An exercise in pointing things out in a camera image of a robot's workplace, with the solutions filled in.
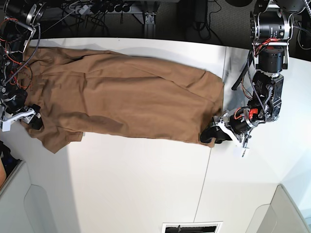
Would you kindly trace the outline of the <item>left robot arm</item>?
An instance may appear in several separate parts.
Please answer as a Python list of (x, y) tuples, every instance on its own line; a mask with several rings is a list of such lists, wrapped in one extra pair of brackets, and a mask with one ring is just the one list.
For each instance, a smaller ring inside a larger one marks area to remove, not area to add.
[(310, 1), (256, 1), (250, 12), (252, 48), (243, 71), (231, 87), (236, 90), (248, 76), (253, 94), (245, 94), (249, 100), (246, 106), (214, 116), (200, 135), (201, 143), (233, 141), (246, 148), (250, 133), (258, 125), (278, 119), (284, 82), (281, 72), (288, 68), (289, 41), (295, 28), (293, 15), (303, 11), (311, 11)]

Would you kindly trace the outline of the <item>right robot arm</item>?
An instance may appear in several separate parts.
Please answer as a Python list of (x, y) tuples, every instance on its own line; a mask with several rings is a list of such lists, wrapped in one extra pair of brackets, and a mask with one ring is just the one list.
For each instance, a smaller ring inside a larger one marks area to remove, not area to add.
[(0, 24), (0, 129), (8, 132), (21, 120), (33, 129), (43, 126), (40, 106), (25, 105), (29, 86), (22, 86), (17, 75), (29, 61), (24, 53), (37, 34), (41, 36), (40, 20), (46, 10), (43, 0), (7, 0), (3, 5), (4, 20)]

